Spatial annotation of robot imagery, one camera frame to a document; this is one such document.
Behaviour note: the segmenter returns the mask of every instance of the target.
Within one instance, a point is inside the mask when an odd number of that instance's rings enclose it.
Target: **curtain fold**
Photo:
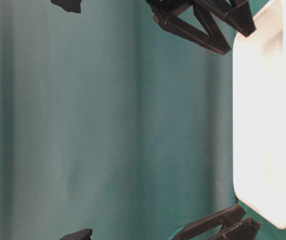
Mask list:
[[[233,204],[232,53],[144,1],[0,0],[0,239],[160,240]]]

